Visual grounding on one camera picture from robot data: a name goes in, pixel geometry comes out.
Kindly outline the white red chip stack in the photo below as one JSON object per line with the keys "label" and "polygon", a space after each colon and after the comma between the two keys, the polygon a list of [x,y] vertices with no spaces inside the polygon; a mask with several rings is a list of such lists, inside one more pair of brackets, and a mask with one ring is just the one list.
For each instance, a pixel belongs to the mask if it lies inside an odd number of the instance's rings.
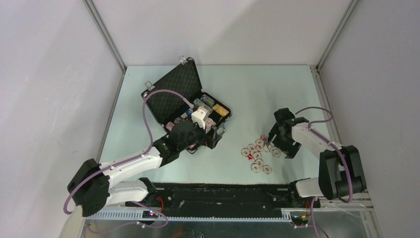
{"label": "white red chip stack", "polygon": [[256,139],[254,143],[248,144],[246,147],[241,149],[241,155],[248,159],[248,155],[253,156],[250,168],[253,173],[264,173],[269,175],[272,173],[272,166],[266,163],[263,159],[263,152],[270,154],[274,158],[280,158],[281,151],[272,145],[270,148],[266,147],[266,138],[261,140],[260,138]]}

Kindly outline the blue patterned card deck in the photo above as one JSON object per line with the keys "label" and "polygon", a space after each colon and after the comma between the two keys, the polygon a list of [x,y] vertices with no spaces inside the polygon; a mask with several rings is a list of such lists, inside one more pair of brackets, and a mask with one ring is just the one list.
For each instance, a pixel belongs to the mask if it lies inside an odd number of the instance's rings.
{"label": "blue patterned card deck", "polygon": [[192,114],[192,112],[193,112],[193,109],[192,108],[189,108],[180,117],[182,119],[189,119],[190,116],[191,116],[191,114]]}

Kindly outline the purple grey chip stack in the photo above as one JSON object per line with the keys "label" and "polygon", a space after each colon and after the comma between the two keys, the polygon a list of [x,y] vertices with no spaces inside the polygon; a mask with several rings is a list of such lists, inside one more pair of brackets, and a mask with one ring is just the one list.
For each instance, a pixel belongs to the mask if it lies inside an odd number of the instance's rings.
{"label": "purple grey chip stack", "polygon": [[178,124],[180,121],[183,121],[183,119],[182,119],[182,118],[180,118],[180,117],[177,117],[177,118],[174,120],[174,124]]}

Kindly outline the black poker set case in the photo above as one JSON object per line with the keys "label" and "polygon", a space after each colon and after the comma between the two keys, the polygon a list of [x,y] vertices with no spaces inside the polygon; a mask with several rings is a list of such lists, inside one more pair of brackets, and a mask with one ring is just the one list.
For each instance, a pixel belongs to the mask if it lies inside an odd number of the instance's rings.
{"label": "black poker set case", "polygon": [[[145,90],[141,96],[145,103],[144,108],[149,108],[152,115],[160,124],[166,135],[153,142],[152,148],[157,149],[164,156],[178,156],[181,152],[177,152],[169,145],[168,136],[170,131],[165,128],[168,122],[173,122],[177,117],[180,117],[187,109],[192,108],[195,111],[193,101],[200,99],[203,94],[207,94],[203,88],[199,78],[198,70],[193,58],[182,59],[181,64],[163,76],[155,84]],[[230,110],[226,105],[219,100],[209,95],[214,99],[215,104],[220,104],[226,109]],[[205,120],[205,138],[203,143],[197,143],[187,150],[189,153],[195,153],[200,147],[207,147],[207,133],[212,126],[223,126],[225,121],[230,118],[230,114],[221,117],[212,108],[210,114]]]}

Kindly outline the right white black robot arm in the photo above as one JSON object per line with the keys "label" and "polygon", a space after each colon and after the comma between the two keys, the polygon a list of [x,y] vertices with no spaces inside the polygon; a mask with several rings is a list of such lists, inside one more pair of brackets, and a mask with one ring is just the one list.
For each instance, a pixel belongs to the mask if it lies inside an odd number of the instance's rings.
{"label": "right white black robot arm", "polygon": [[294,207],[303,206],[308,197],[339,199],[350,203],[356,193],[367,188],[366,178],[358,149],[344,146],[327,138],[314,124],[297,117],[288,108],[274,112],[275,124],[268,134],[268,144],[293,159],[301,147],[305,147],[319,161],[318,176],[291,183],[288,201]]}

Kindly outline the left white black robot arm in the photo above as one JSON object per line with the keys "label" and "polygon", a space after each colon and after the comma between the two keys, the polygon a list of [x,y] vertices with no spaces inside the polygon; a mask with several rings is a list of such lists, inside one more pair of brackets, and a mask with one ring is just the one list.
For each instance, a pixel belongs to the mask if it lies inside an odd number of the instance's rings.
{"label": "left white black robot arm", "polygon": [[129,178],[170,164],[191,146],[213,149],[224,132],[224,126],[212,125],[206,130],[196,122],[182,120],[138,155],[103,164],[88,159],[82,163],[67,186],[69,196],[63,210],[65,214],[71,214],[68,210],[70,201],[81,206],[83,217],[121,202],[140,202],[144,206],[152,206],[157,199],[153,183],[148,178],[132,181]]}

